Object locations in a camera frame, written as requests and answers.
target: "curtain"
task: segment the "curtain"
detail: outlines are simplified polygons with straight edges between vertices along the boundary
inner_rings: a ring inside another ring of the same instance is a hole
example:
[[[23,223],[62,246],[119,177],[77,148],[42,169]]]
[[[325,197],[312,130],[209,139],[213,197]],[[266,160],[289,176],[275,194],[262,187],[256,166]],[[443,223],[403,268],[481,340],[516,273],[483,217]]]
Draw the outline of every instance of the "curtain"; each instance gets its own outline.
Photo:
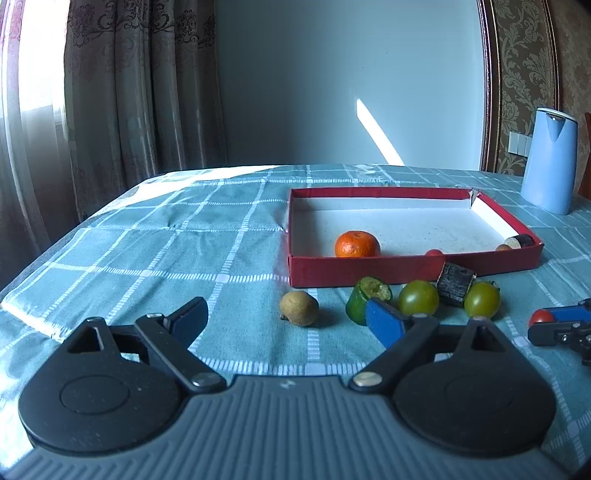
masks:
[[[0,0],[0,289],[76,226],[64,117],[68,0]]]
[[[72,0],[64,68],[81,220],[154,175],[227,165],[215,0]]]

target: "blue electric kettle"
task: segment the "blue electric kettle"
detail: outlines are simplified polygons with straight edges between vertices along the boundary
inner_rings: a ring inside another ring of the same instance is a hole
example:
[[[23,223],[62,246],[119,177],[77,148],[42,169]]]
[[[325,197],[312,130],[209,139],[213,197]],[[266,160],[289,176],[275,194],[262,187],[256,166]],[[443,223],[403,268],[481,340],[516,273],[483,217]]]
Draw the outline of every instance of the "blue electric kettle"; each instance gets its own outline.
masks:
[[[566,215],[577,168],[577,121],[566,113],[538,108],[521,196],[558,215]]]

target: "brown frame molding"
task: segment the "brown frame molding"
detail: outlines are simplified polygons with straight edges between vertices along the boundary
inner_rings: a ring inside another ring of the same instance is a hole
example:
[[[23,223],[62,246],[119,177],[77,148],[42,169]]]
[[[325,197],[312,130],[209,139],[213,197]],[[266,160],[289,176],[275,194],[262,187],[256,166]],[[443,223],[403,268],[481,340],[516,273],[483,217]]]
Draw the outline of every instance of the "brown frame molding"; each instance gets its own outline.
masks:
[[[501,61],[495,9],[492,0],[478,0],[485,71],[485,122],[480,170],[496,172],[501,140]]]
[[[552,22],[552,10],[548,0],[540,0],[542,12],[544,13],[544,23],[546,27],[546,37],[548,40],[548,54],[550,56],[550,88],[552,90],[552,108],[554,110],[562,109],[562,95],[560,84],[560,59],[558,57],[558,48],[556,47],[556,36],[554,35],[554,23]]]

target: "cardboard box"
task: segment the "cardboard box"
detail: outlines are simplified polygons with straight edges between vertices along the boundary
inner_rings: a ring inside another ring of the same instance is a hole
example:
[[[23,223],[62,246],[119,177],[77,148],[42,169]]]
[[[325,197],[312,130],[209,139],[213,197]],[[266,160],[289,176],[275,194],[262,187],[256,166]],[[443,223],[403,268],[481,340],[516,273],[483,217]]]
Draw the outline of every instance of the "cardboard box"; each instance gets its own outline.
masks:
[[[381,256],[337,258],[337,238],[349,230],[373,234]],[[527,233],[531,247],[496,252],[510,236]],[[444,262],[478,276],[535,268],[544,244],[483,193],[425,187],[292,189],[288,257],[295,288],[352,287],[366,276],[388,284],[435,281]],[[431,249],[444,256],[426,257]]]

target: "tablecloth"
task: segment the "tablecloth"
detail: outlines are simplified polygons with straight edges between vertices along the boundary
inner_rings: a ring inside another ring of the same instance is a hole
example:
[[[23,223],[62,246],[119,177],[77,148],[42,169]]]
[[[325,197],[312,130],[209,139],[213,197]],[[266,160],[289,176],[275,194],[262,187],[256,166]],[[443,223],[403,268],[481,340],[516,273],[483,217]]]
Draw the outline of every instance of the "tablecloth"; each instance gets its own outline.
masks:
[[[497,325],[551,384],[556,419],[543,449],[574,471],[591,453],[591,374],[576,354],[538,348],[527,321],[541,307],[591,297],[591,203],[575,197],[556,216],[519,196],[518,177],[393,166],[309,165],[185,171],[149,179],[91,218],[0,309],[0,471],[30,450],[18,418],[25,383],[86,317],[132,323],[171,313],[194,296],[209,305],[207,328],[190,347],[224,375],[340,375],[383,351],[366,327],[347,319],[351,288],[309,289],[322,307],[313,327],[279,320],[290,290],[287,202],[291,188],[437,186],[479,189],[545,243],[540,266],[495,275],[503,307]],[[396,295],[401,286],[394,286]],[[447,323],[462,309],[441,307]]]

